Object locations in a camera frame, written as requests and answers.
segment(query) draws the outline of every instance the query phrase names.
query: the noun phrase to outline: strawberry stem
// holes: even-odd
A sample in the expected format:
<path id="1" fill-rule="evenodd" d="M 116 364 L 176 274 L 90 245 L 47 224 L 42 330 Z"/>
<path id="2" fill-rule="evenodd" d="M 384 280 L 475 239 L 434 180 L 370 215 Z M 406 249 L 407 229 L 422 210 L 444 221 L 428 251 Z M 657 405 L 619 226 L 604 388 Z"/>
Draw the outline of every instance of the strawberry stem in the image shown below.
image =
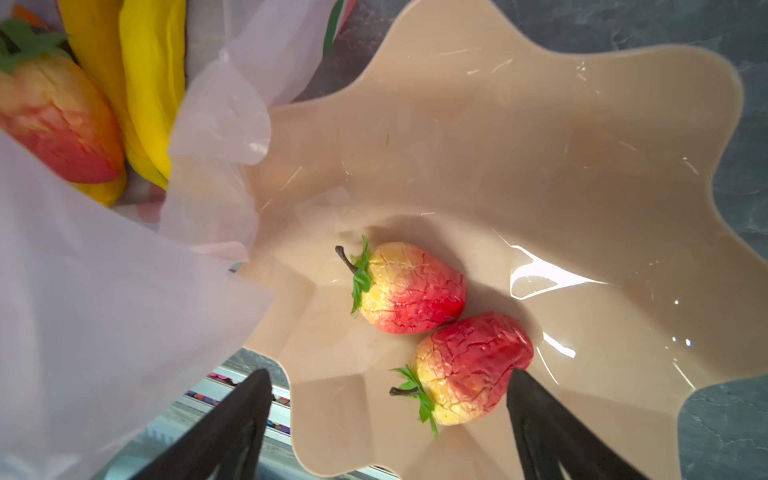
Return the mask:
<path id="1" fill-rule="evenodd" d="M 389 394 L 391 396 L 412 396 L 412 395 L 418 395 L 419 394 L 419 387 L 412 388 L 410 390 L 403 390 L 399 389 L 396 386 L 393 386 L 391 389 L 389 389 Z"/>
<path id="2" fill-rule="evenodd" d="M 349 259 L 346 257 L 346 253 L 344 253 L 344 247 L 341 245 L 336 245 L 336 253 L 339 254 L 339 257 L 341 257 L 341 260 L 344 260 L 344 263 L 346 264 L 347 268 L 352 273 L 357 273 L 357 267 L 352 265 L 352 262 L 349 261 Z"/>

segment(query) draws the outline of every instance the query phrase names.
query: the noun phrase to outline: glossy bowl surface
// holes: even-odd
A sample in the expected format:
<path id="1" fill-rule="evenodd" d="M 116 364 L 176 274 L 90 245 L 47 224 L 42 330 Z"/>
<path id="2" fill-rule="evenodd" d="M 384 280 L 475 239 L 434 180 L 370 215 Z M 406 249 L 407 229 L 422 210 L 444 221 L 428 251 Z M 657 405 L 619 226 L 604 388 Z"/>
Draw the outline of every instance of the glossy bowl surface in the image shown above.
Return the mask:
<path id="1" fill-rule="evenodd" d="M 424 335 L 349 315 L 333 248 L 365 234 L 462 271 L 466 316 L 518 318 L 539 382 L 649 478 L 679 478 L 683 401 L 768 366 L 768 267 L 711 195 L 742 102 L 699 48 L 560 55 L 488 0 L 417 0 L 352 85 L 273 111 L 241 272 L 276 299 L 245 347 L 288 374 L 302 464 L 521 478 L 504 400 L 434 439 L 387 394 Z"/>

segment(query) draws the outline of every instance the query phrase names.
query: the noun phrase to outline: strawberry calyx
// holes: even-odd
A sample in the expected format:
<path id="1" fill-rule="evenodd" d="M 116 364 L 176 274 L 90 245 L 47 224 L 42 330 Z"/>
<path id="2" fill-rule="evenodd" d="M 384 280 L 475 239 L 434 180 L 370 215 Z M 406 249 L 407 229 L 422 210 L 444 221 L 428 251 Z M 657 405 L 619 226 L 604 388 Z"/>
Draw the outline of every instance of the strawberry calyx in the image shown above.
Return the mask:
<path id="1" fill-rule="evenodd" d="M 392 369 L 390 372 L 402 374 L 406 378 L 406 382 L 399 387 L 389 389 L 389 394 L 391 396 L 409 396 L 419 399 L 419 420 L 422 423 L 429 420 L 429 425 L 432 427 L 432 436 L 437 437 L 437 423 L 435 422 L 435 417 L 432 416 L 432 412 L 435 411 L 435 402 L 427 396 L 419 376 L 407 365 Z"/>
<path id="2" fill-rule="evenodd" d="M 72 60 L 60 45 L 67 34 L 59 31 L 35 33 L 32 26 L 20 18 L 0 23 L 0 71 L 13 74 L 16 65 L 43 54 L 59 55 Z"/>
<path id="3" fill-rule="evenodd" d="M 373 285 L 373 279 L 368 268 L 368 264 L 371 260 L 371 251 L 368 248 L 368 237 L 362 236 L 362 255 L 355 257 L 350 255 L 348 259 L 344 253 L 344 247 L 337 245 L 336 253 L 344 261 L 349 268 L 349 271 L 355 274 L 352 283 L 352 312 L 360 310 L 362 305 L 362 295 L 368 293 Z"/>

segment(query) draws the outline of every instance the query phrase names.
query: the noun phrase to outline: gray marble surface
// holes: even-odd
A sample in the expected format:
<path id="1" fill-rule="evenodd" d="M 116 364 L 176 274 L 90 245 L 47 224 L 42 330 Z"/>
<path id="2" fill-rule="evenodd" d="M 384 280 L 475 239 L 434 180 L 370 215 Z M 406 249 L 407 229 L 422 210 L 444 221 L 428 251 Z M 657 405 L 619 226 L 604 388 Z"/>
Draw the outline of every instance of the gray marble surface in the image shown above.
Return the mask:
<path id="1" fill-rule="evenodd" d="M 406 3 L 359 0 L 299 100 L 333 93 L 354 80 Z M 715 176 L 714 197 L 726 222 L 768 258 L 768 0 L 496 3 L 531 40 L 555 51 L 592 53 L 684 43 L 728 57 L 741 73 L 746 103 Z M 240 351 L 230 364 L 250 370 L 265 361 Z M 277 375 L 279 366 L 269 368 Z M 279 382 L 287 385 L 282 371 L 279 375 Z M 680 412 L 678 432 L 685 480 L 768 479 L 768 376 L 695 392 Z"/>

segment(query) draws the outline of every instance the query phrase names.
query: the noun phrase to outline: strawberry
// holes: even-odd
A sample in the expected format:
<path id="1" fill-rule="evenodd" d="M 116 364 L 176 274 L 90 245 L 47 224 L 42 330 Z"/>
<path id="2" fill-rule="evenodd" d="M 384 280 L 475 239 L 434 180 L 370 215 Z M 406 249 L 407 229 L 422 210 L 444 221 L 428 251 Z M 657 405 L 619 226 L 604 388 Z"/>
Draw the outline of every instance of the strawberry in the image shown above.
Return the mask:
<path id="1" fill-rule="evenodd" d="M 58 45 L 20 18 L 0 31 L 0 127 L 56 174 L 101 184 L 124 171 L 120 130 L 107 99 Z"/>
<path id="2" fill-rule="evenodd" d="M 533 346 L 517 320 L 483 313 L 450 323 L 417 347 L 413 368 L 395 369 L 406 378 L 392 396 L 415 396 L 419 416 L 432 425 L 457 425 L 493 410 L 507 392 L 514 369 L 527 369 Z"/>
<path id="3" fill-rule="evenodd" d="M 412 243 L 383 243 L 347 260 L 355 274 L 352 312 L 360 311 L 378 329 L 398 335 L 422 333 L 458 319 L 467 300 L 467 280 L 437 257 Z"/>

